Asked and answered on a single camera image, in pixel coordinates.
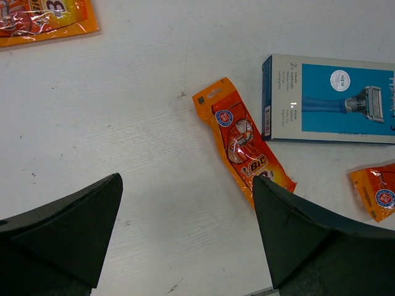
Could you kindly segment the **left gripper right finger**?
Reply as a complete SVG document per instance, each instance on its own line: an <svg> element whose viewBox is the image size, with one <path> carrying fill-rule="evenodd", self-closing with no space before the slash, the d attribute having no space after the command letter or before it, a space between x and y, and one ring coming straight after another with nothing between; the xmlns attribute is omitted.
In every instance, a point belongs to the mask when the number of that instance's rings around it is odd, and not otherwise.
<svg viewBox="0 0 395 296"><path fill-rule="evenodd" d="M299 197L264 176L252 196L281 295L394 295L394 231Z"/></svg>

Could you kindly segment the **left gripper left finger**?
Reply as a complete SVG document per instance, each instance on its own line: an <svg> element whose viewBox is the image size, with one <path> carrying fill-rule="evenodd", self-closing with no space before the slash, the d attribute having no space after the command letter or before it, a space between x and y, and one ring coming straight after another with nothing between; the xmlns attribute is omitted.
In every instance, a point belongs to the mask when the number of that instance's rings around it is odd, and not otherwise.
<svg viewBox="0 0 395 296"><path fill-rule="evenodd" d="M122 177L1 220L1 295L90 295L123 193Z"/></svg>

